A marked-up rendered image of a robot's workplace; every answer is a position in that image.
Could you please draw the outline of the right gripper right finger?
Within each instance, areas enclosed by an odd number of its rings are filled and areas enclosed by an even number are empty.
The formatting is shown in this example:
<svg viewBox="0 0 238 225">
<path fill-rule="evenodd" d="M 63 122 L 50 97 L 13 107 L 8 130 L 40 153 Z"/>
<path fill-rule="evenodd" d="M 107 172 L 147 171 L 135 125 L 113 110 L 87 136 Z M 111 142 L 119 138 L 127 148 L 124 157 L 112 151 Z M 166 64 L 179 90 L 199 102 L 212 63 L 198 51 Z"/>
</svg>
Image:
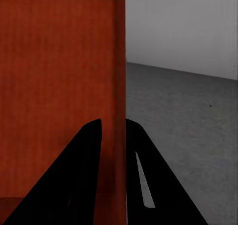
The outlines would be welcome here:
<svg viewBox="0 0 238 225">
<path fill-rule="evenodd" d="M 155 208 L 144 206 L 138 153 Z M 126 119 L 127 225 L 208 225 L 143 127 Z"/>
</svg>

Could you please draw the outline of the storage box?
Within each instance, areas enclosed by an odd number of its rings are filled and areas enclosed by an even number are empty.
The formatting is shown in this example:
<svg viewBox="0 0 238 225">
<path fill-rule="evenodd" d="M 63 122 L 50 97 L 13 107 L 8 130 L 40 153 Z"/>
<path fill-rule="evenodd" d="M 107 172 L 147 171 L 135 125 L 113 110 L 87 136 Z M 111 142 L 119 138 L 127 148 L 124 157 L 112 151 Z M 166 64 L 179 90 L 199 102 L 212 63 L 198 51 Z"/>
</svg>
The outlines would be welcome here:
<svg viewBox="0 0 238 225">
<path fill-rule="evenodd" d="M 0 0 L 0 225 L 101 119 L 93 225 L 127 225 L 125 0 Z"/>
</svg>

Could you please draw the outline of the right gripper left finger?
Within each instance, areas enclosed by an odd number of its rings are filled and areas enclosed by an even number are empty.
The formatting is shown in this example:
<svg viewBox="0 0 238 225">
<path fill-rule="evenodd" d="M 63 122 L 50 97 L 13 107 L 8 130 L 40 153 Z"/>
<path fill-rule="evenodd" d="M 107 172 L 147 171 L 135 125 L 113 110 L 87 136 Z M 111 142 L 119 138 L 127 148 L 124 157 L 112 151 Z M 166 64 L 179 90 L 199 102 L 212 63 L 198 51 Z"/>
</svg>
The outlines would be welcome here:
<svg viewBox="0 0 238 225">
<path fill-rule="evenodd" d="M 101 141 L 85 124 L 3 225 L 93 225 Z"/>
</svg>

